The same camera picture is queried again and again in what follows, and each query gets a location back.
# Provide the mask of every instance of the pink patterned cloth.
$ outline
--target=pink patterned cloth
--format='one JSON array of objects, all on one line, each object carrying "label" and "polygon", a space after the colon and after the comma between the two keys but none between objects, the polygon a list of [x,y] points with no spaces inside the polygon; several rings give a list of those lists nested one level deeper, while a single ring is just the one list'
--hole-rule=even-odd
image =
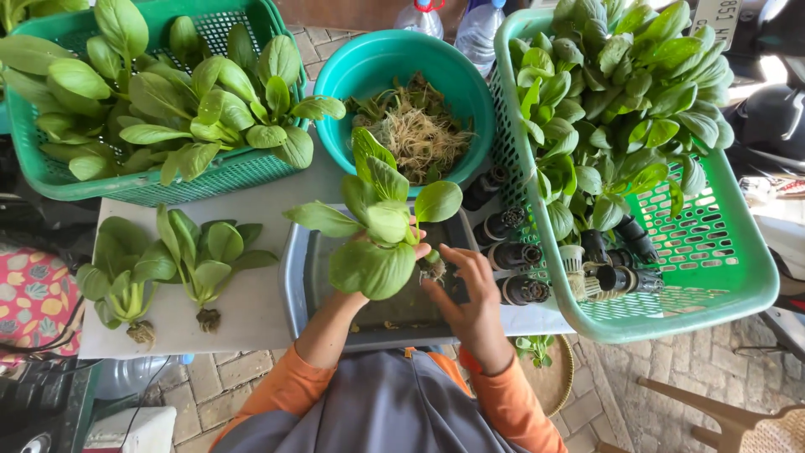
[{"label": "pink patterned cloth", "polygon": [[[41,347],[53,342],[69,325],[80,295],[76,278],[59,257],[0,243],[0,343]],[[69,343],[49,352],[76,355],[80,344],[79,329]],[[0,349],[0,364],[16,365],[26,357]]]}]

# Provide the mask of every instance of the green plastic basket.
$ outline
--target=green plastic basket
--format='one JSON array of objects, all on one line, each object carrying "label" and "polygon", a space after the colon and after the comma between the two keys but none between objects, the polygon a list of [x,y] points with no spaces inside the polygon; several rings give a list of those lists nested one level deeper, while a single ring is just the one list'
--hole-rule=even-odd
[{"label": "green plastic basket", "polygon": [[[213,54],[226,54],[226,36],[235,23],[244,23],[250,30],[258,52],[274,36],[283,34],[293,39],[276,6],[269,0],[168,0],[138,3],[137,8],[148,23],[148,52],[151,54],[171,55],[166,26],[181,15],[193,19]],[[94,13],[85,10],[29,20],[12,34],[49,39],[83,55],[86,40],[98,35],[99,30]],[[304,68],[300,65],[299,80],[291,90],[297,101],[304,97],[306,84]],[[269,150],[247,147],[219,154],[195,180],[173,182],[168,187],[159,184],[158,171],[82,182],[70,173],[65,163],[39,150],[39,145],[47,142],[47,136],[34,124],[36,109],[12,89],[6,91],[6,103],[23,175],[34,190],[56,200],[107,197],[142,206],[174,205],[254,187],[299,171],[274,157]],[[297,119],[296,125],[307,130],[308,120]]]},{"label": "green plastic basket", "polygon": [[[668,184],[626,198],[658,250],[665,291],[598,302],[579,302],[572,296],[545,200],[532,177],[535,163],[521,122],[508,47],[509,39],[531,38],[538,31],[552,35],[552,18],[550,9],[520,10],[497,31],[492,157],[496,164],[514,169],[502,187],[503,201],[526,210],[528,222],[517,236],[541,245],[545,261],[531,273],[550,282],[568,324],[595,341],[623,343],[697,330],[768,308],[777,297],[778,274],[723,152],[700,160],[708,187],[696,197],[685,197],[675,219],[668,219]],[[672,167],[671,175],[679,177],[680,172]]]}]

